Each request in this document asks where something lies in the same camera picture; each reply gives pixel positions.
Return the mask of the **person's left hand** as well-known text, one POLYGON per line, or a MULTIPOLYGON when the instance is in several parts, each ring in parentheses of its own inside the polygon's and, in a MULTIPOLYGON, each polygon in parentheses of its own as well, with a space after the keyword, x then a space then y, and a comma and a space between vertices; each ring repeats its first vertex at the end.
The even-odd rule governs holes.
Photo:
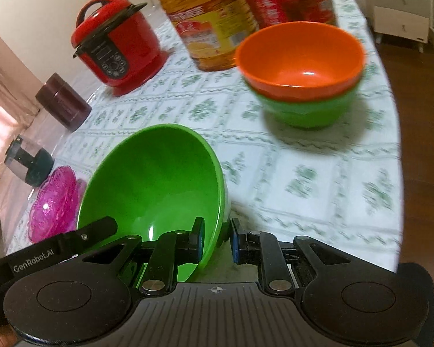
POLYGON ((12 347, 17 337, 9 326, 0 326, 0 347, 12 347))

